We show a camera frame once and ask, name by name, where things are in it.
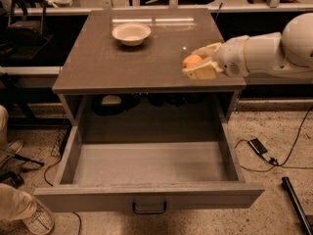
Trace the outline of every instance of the white bowl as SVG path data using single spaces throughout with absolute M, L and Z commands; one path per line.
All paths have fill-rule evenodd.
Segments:
M 142 23 L 124 23 L 114 28 L 112 35 L 126 46 L 140 45 L 151 33 L 148 26 Z

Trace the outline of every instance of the white cloth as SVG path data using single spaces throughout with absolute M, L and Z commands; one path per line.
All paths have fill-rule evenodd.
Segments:
M 8 146 L 8 112 L 0 106 L 0 148 Z M 37 209 L 33 198 L 21 190 L 0 183 L 0 219 L 17 220 L 31 217 Z

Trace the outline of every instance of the open drawer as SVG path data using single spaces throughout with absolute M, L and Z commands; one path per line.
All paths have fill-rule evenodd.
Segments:
M 54 212 L 248 208 L 263 192 L 247 184 L 214 93 L 156 107 L 143 98 L 98 116 L 83 96 L 52 188 L 35 195 Z

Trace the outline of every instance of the sneaker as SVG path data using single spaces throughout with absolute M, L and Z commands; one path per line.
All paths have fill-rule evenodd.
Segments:
M 22 140 L 17 140 L 15 142 L 11 142 L 8 144 L 8 147 L 5 149 L 5 152 L 7 153 L 12 153 L 12 154 L 17 154 L 23 146 Z M 0 152 L 0 167 L 3 166 L 9 160 L 11 157 L 7 156 L 5 154 L 1 154 Z
M 23 223 L 32 234 L 44 235 L 52 231 L 55 226 L 55 220 L 49 209 L 34 198 L 37 204 L 36 212 L 29 218 L 24 219 Z

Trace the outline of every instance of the speckled floor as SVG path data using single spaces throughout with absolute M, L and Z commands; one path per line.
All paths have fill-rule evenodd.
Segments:
M 266 159 L 276 158 L 282 163 L 291 150 L 299 126 L 312 101 L 301 102 L 240 102 L 238 111 L 229 122 L 232 140 L 236 145 L 242 139 L 259 138 L 268 148 Z M 55 146 L 65 131 L 58 127 L 10 128 L 9 140 L 22 139 L 21 154 L 45 162 L 34 169 L 29 164 L 10 160 L 5 167 L 18 172 L 25 184 L 20 187 L 33 193 L 35 187 L 48 186 L 44 170 L 58 158 Z M 258 158 L 246 142 L 237 146 L 242 166 L 266 170 L 270 165 Z M 298 140 L 285 166 L 313 167 L 313 112 L 302 125 Z M 52 181 L 56 167 L 47 173 Z M 291 201 L 281 183 L 288 176 L 307 214 L 313 213 L 313 169 L 275 167 L 268 172 L 243 169 L 247 182 L 261 183 L 265 192 L 245 210 L 173 211 L 161 215 L 136 215 L 132 212 L 80 212 L 82 235 L 99 234 L 304 234 Z M 73 213 L 54 213 L 56 226 L 52 234 L 78 234 L 78 218 Z M 0 222 L 2 235 L 30 234 L 21 221 Z

